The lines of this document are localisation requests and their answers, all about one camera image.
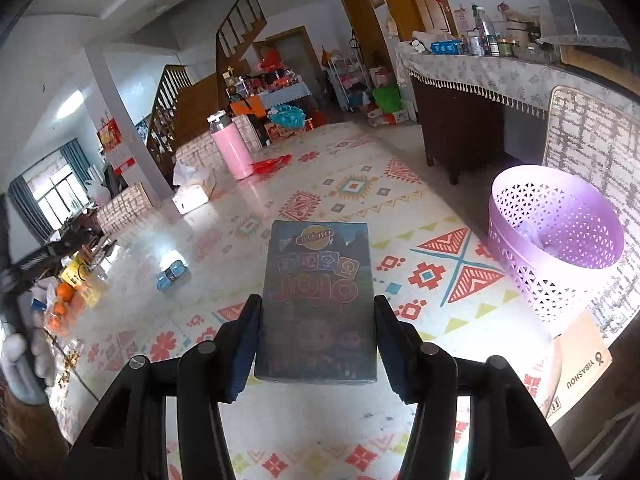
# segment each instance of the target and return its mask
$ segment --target pink thermos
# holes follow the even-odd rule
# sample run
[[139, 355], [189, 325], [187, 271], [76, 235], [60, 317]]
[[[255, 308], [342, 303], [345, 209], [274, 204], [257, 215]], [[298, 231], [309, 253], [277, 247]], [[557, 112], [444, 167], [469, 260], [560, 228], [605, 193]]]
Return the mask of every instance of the pink thermos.
[[242, 180], [254, 173], [254, 160], [247, 149], [238, 127], [231, 118], [220, 110], [207, 118], [213, 141], [225, 159], [226, 166], [236, 180]]

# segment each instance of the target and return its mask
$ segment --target dark wooden cabinet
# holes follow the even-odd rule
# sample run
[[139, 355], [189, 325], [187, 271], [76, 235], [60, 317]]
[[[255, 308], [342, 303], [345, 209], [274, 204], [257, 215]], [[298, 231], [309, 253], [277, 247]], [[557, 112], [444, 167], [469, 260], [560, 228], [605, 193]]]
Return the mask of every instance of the dark wooden cabinet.
[[503, 151], [502, 104], [471, 92], [427, 85], [411, 78], [418, 108], [427, 165], [433, 159], [458, 183], [461, 171], [495, 160]]

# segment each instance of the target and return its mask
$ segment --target pillar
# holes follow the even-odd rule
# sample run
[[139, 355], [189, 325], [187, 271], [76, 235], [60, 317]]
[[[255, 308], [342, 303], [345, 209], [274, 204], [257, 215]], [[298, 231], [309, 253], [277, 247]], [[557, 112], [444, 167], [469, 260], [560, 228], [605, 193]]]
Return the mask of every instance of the pillar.
[[113, 118], [122, 135], [118, 156], [106, 153], [107, 161], [117, 169], [125, 154], [129, 164], [121, 168], [124, 180], [130, 186], [140, 182], [153, 206], [159, 208], [165, 199], [173, 195], [173, 191], [140, 139], [111, 77], [102, 49], [100, 46], [86, 46], [75, 56], [72, 66], [96, 131]]

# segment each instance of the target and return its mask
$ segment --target card game box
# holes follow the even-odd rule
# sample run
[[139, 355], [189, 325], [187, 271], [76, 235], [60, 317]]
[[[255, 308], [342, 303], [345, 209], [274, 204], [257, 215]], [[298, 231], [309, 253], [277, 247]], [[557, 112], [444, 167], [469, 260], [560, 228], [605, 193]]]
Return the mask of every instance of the card game box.
[[271, 381], [376, 380], [366, 224], [273, 223], [254, 373]]

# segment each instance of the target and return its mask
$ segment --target wooden staircase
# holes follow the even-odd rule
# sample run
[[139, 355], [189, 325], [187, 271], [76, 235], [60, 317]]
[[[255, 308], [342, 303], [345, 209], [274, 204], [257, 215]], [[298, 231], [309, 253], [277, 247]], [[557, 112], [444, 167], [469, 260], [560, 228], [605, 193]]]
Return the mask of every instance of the wooden staircase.
[[[192, 84], [186, 75], [186, 67], [164, 67], [146, 146], [168, 180], [173, 178], [174, 163], [169, 160], [174, 158], [175, 150], [206, 132], [209, 129], [207, 117], [228, 105], [223, 74], [230, 66], [240, 70], [247, 65], [242, 56], [266, 24], [258, 0], [236, 0], [216, 33], [215, 73]], [[175, 81], [177, 75], [180, 75], [180, 86]], [[175, 89], [175, 92], [171, 93], [169, 89]]]
[[183, 65], [166, 65], [162, 70], [154, 107], [149, 120], [146, 148], [169, 184], [173, 181], [175, 146], [175, 112], [180, 92], [191, 87]]

